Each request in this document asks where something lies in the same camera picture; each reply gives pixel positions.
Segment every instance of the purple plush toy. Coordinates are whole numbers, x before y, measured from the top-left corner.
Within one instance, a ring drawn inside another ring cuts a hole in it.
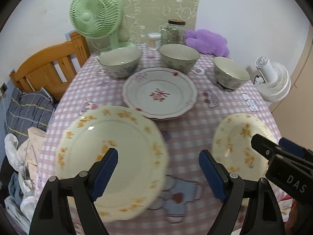
[[[196,49],[202,54],[214,54],[215,56],[229,56],[227,40],[223,36],[206,29],[197,31],[187,30],[185,33],[186,45]]]

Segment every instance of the green patterned board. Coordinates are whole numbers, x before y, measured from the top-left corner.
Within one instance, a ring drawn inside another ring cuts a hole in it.
[[[186,21],[187,29],[195,29],[199,0],[122,0],[123,22],[118,29],[120,42],[143,44],[147,33],[159,32],[168,19]],[[90,51],[96,49],[87,40]],[[109,45],[109,39],[93,40],[97,48]]]

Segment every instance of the round plate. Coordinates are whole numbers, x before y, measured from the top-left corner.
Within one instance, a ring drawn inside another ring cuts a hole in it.
[[[123,101],[152,119],[185,114],[197,101],[193,81],[169,68],[147,68],[130,76],[123,85]]]
[[[163,188],[168,153],[155,123],[119,106],[89,110],[64,132],[56,151],[55,172],[75,177],[100,161],[110,147],[118,164],[102,197],[94,203],[103,222],[138,216]],[[73,199],[69,201],[75,207]]]
[[[260,134],[276,143],[272,132],[252,115],[237,113],[225,118],[213,139],[212,156],[228,172],[242,179],[258,181],[265,176],[268,160],[251,147],[251,138]]]

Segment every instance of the table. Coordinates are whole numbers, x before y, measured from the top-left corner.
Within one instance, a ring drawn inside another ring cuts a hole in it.
[[[158,52],[140,47],[143,51],[140,66],[159,67]],[[125,106],[122,102],[124,79],[105,74],[92,54],[76,75],[61,99],[48,125],[46,140],[38,160],[36,195],[40,195],[47,179],[54,175],[54,153],[63,131],[88,109],[102,105]],[[281,137],[277,125],[252,82],[231,93],[215,85],[213,55],[201,55],[189,76],[198,88],[198,102],[180,118],[157,121],[164,135],[170,162],[164,191],[141,216],[127,221],[106,224],[110,234],[174,234],[204,235],[212,226],[221,203],[215,199],[198,164],[199,152],[211,149],[214,132],[220,121],[232,113],[247,113],[262,120],[276,140]],[[212,94],[218,99],[212,104],[206,99]],[[280,201],[282,190],[275,190]],[[241,210],[235,229],[242,225],[245,210]],[[76,230],[82,233],[77,213],[73,215]]]

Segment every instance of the gray plaid cushion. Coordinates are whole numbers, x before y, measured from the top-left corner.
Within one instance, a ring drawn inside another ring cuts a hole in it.
[[[54,110],[52,103],[52,96],[44,88],[39,92],[25,92],[15,88],[7,110],[4,131],[18,138],[18,146],[28,138],[28,128],[37,127],[46,131]]]

